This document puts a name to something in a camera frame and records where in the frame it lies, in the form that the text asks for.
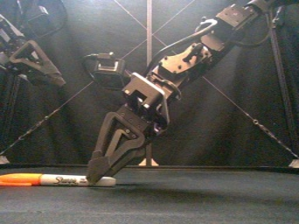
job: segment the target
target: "black table surface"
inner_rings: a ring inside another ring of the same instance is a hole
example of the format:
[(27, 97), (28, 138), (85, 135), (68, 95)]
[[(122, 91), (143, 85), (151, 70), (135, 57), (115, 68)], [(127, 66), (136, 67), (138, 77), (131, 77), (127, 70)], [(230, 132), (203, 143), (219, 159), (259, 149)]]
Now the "black table surface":
[[(87, 167), (0, 169), (16, 172)], [(0, 223), (299, 223), (298, 172), (126, 168), (115, 178), (115, 187), (0, 186)]]

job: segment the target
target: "marker cap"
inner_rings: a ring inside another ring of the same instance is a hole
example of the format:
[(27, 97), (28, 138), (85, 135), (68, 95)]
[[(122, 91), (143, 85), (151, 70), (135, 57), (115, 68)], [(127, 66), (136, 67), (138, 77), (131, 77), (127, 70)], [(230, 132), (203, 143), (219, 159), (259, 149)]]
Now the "marker cap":
[(0, 176), (0, 186), (39, 186), (40, 173), (13, 173)]

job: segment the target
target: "sharpie marker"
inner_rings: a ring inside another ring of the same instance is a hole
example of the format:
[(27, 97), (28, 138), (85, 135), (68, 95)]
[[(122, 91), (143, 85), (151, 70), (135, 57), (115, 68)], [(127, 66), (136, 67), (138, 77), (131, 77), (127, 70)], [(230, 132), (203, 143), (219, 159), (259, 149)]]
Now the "sharpie marker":
[(104, 177), (91, 185), (85, 176), (12, 173), (0, 176), (0, 186), (114, 186), (116, 179)]

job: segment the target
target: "sharpie logo text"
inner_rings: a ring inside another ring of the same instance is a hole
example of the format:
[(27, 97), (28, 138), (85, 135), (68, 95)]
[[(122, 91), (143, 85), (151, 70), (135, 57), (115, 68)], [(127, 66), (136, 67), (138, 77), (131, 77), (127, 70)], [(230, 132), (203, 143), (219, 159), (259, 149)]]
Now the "sharpie logo text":
[(57, 182), (55, 182), (55, 185), (68, 185), (68, 186), (76, 186), (77, 180), (75, 178), (64, 178), (64, 177), (56, 177)]

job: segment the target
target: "black fabric backdrop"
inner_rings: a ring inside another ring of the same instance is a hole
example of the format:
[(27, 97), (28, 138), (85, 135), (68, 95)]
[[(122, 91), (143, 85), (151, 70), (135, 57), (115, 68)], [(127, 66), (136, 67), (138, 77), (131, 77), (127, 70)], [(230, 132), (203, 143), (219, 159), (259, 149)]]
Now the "black fabric backdrop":
[[(11, 2), (0, 2), (1, 14), (8, 18), (12, 17)], [(212, 18), (235, 2), (243, 4), (247, 1), (155, 0), (154, 53), (164, 47), (162, 41), (170, 45), (192, 34), (202, 17)], [(67, 26), (51, 37), (40, 39), (39, 44), (60, 69), (67, 85), (61, 89), (35, 87), (21, 81), (5, 144), (90, 83), (80, 65), (84, 55), (114, 52), (119, 58), (124, 58), (130, 71), (142, 73), (146, 69), (146, 0), (64, 0), (64, 3), (69, 15)], [(287, 7), (286, 24), (279, 30), (296, 115), (298, 9), (298, 5)], [(266, 32), (266, 20), (262, 18), (248, 32), (247, 41), (259, 40)], [(270, 41), (255, 49), (235, 47), (206, 77), (290, 145)], [(111, 92), (92, 84), (5, 153), (11, 162), (85, 164), (95, 148), (106, 113), (118, 110), (123, 103), (120, 92)], [(171, 105), (170, 113), (168, 131), (154, 141), (154, 159), (160, 165), (290, 164), (290, 153), (259, 130), (203, 78), (184, 89), (183, 99)]]

